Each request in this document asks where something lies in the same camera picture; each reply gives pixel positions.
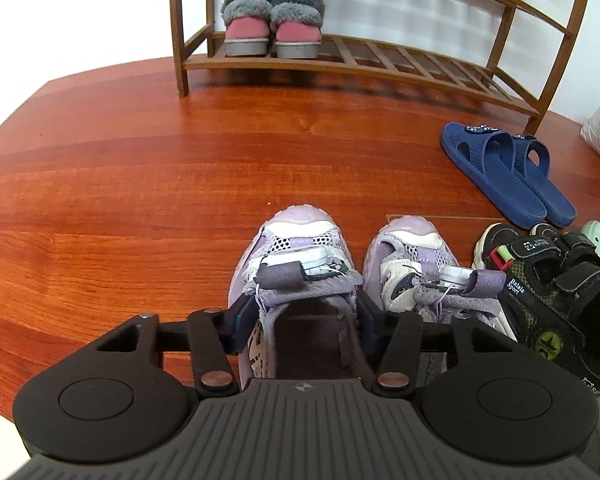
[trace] blue slide sandal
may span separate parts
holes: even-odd
[[[531,229],[546,216],[540,199],[514,173],[513,137],[488,126],[449,123],[442,148],[509,221]]]
[[[516,147],[514,173],[546,207],[546,219],[558,227],[567,227],[576,218],[576,209],[548,178],[550,156],[547,147],[534,136],[513,136]],[[529,158],[538,154],[538,164]]]

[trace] wooden floor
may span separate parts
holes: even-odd
[[[357,266],[392,215],[428,217],[463,264],[500,215],[446,158],[449,121],[519,132],[525,117],[349,76],[191,72],[171,59],[48,83],[0,127],[0,413],[40,370],[140,312],[224,306],[259,225],[311,203]],[[600,218],[600,160],[549,113],[552,179]],[[190,380],[182,356],[167,368]]]

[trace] shoe rack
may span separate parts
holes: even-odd
[[[368,38],[324,34],[317,59],[278,59],[265,57],[227,57],[222,44],[224,33],[215,27],[215,1],[206,0],[206,25],[190,38],[184,37],[182,0],[170,0],[171,39],[178,95],[189,93],[188,70],[211,68],[256,68],[334,72],[369,76],[455,92],[493,103],[529,116],[525,133],[534,134],[558,88],[571,55],[587,0],[574,0],[566,26],[556,22],[523,0],[493,0],[502,5],[502,20],[486,66],[469,63],[409,46],[384,43]],[[535,97],[498,64],[517,11],[526,12],[562,33],[562,42],[539,97]],[[192,56],[207,41],[206,56]],[[503,81],[515,94],[505,91],[494,78]]]

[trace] wall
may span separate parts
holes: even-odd
[[[217,0],[219,8],[222,0]],[[488,0],[325,0],[324,30],[484,62],[500,6]],[[571,0],[527,0],[565,23]],[[187,34],[204,0],[184,0]],[[216,20],[221,27],[218,14]],[[538,93],[559,35],[517,13],[501,66]],[[46,81],[171,55],[168,0],[0,0],[0,124]],[[583,121],[600,103],[600,0],[590,0],[551,110]]]

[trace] fur-lined slipper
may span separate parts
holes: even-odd
[[[278,57],[315,59],[322,43],[322,0],[272,0],[271,30]]]
[[[271,0],[224,0],[227,56],[263,56],[269,46]]]

